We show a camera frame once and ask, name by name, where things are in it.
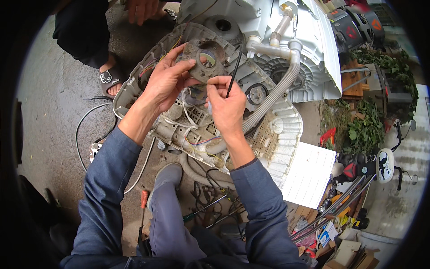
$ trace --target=blue long-sleeve shirt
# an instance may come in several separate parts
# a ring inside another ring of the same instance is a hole
[[[120,202],[141,149],[118,128],[106,139],[85,175],[84,199],[79,201],[82,220],[73,251],[61,261],[62,268],[183,268],[163,258],[122,256]],[[248,211],[246,253],[250,263],[226,255],[202,262],[215,268],[306,268],[288,235],[282,193],[260,161],[254,159],[230,175]]]

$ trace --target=blue sleeve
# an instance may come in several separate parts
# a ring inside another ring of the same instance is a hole
[[[82,218],[72,255],[120,255],[123,217],[120,202],[142,147],[115,128],[107,137],[84,179]]]
[[[256,158],[230,171],[248,211],[246,253],[250,263],[271,268],[306,268],[288,235],[287,205],[269,172]]]

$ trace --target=black pants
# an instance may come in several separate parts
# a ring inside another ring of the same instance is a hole
[[[73,0],[55,16],[52,37],[57,44],[76,60],[94,68],[108,61],[108,4],[108,0]]]

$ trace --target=green-handled screwdriver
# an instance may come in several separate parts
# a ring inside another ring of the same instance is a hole
[[[197,212],[194,212],[194,213],[188,214],[188,215],[186,215],[186,216],[183,216],[183,217],[182,217],[182,219],[184,220],[184,222],[187,222],[187,221],[189,221],[189,220],[192,220],[192,219],[196,216],[196,214],[197,214],[197,213],[199,213],[199,212],[200,212],[200,211],[202,211],[202,210],[205,210],[206,208],[210,207],[211,205],[215,204],[216,202],[219,202],[220,200],[222,200],[222,199],[223,199],[223,198],[225,198],[226,196],[227,196],[227,195],[224,195],[223,197],[221,197],[221,198],[219,198],[218,200],[216,200],[216,201],[214,201],[214,202],[212,202],[212,203],[208,204],[207,206],[205,206],[204,208],[200,209],[200,210],[199,210],[199,211],[197,211]]]

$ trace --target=red logo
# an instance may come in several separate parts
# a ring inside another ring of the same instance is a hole
[[[376,30],[382,29],[381,24],[376,19],[373,19],[372,27],[375,28]]]
[[[353,38],[353,39],[357,38],[357,33],[355,32],[355,30],[351,26],[347,27],[347,36],[349,36],[350,38]]]

